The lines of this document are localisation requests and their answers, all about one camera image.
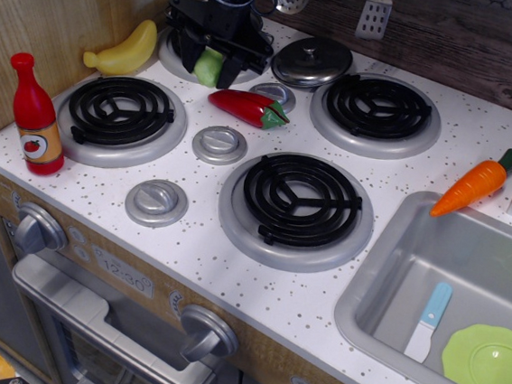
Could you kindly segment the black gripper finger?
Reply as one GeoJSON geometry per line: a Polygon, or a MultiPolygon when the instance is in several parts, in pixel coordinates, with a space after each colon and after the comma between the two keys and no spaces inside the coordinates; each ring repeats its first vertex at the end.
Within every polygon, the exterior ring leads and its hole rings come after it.
{"type": "Polygon", "coordinates": [[[237,52],[225,57],[217,80],[217,89],[228,89],[241,71],[248,70],[247,56],[237,52]]]}
{"type": "Polygon", "coordinates": [[[185,31],[179,33],[178,43],[180,45],[182,66],[187,72],[192,73],[206,46],[204,43],[193,39],[185,31]]]}

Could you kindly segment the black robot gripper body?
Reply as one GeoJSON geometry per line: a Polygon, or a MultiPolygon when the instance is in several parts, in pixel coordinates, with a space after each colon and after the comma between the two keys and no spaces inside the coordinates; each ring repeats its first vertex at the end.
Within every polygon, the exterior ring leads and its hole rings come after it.
{"type": "Polygon", "coordinates": [[[252,19],[255,0],[169,0],[167,23],[197,42],[222,53],[247,56],[248,70],[263,72],[273,56],[272,43],[252,19]]]}

